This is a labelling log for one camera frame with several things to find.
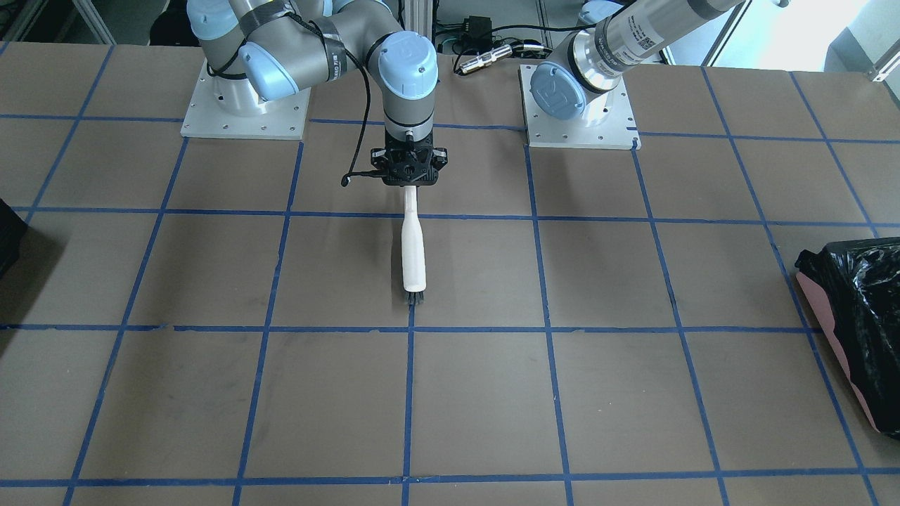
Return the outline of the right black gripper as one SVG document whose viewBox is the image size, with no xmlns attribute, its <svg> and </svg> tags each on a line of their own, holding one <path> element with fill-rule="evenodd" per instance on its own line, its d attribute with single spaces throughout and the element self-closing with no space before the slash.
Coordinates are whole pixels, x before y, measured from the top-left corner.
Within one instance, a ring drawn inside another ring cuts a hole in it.
<svg viewBox="0 0 900 506">
<path fill-rule="evenodd" d="M 387 186 L 431 186 L 448 163 L 448 150 L 436 148 L 430 141 L 386 141 L 384 148 L 371 150 L 374 170 L 370 177 L 382 179 Z"/>
</svg>

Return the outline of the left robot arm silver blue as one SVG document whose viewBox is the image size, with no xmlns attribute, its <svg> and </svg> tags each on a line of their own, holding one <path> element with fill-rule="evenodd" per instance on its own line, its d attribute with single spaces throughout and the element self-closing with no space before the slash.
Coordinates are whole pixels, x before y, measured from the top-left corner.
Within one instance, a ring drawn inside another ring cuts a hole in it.
<svg viewBox="0 0 900 506">
<path fill-rule="evenodd" d="M 556 119 L 575 119 L 613 90 L 624 73 L 736 1 L 636 1 L 588 28 L 572 30 L 534 68 L 529 92 Z"/>
</svg>

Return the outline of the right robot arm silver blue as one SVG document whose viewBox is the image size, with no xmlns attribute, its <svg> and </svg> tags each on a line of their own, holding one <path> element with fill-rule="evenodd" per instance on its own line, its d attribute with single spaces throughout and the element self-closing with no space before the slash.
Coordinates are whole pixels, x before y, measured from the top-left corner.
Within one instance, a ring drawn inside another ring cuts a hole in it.
<svg viewBox="0 0 900 506">
<path fill-rule="evenodd" d="M 360 71 L 380 89 L 385 144 L 371 152 L 387 186 L 431 186 L 446 166 L 433 143 L 437 52 L 383 1 L 189 1 L 205 54 L 182 135 L 299 140 L 313 86 Z"/>
</svg>

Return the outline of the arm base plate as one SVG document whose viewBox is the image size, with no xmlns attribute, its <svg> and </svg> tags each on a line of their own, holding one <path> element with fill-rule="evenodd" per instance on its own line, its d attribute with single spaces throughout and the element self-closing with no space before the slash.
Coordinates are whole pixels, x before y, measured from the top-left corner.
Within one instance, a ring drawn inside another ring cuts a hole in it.
<svg viewBox="0 0 900 506">
<path fill-rule="evenodd" d="M 200 67 L 180 134 L 228 140 L 303 139 L 311 89 L 262 100 L 250 81 L 210 76 Z"/>
<path fill-rule="evenodd" d="M 642 147 L 626 83 L 588 102 L 581 117 L 557 119 L 545 113 L 530 92 L 536 65 L 520 66 L 522 107 L 528 144 L 535 148 L 604 148 L 639 150 Z"/>
</svg>

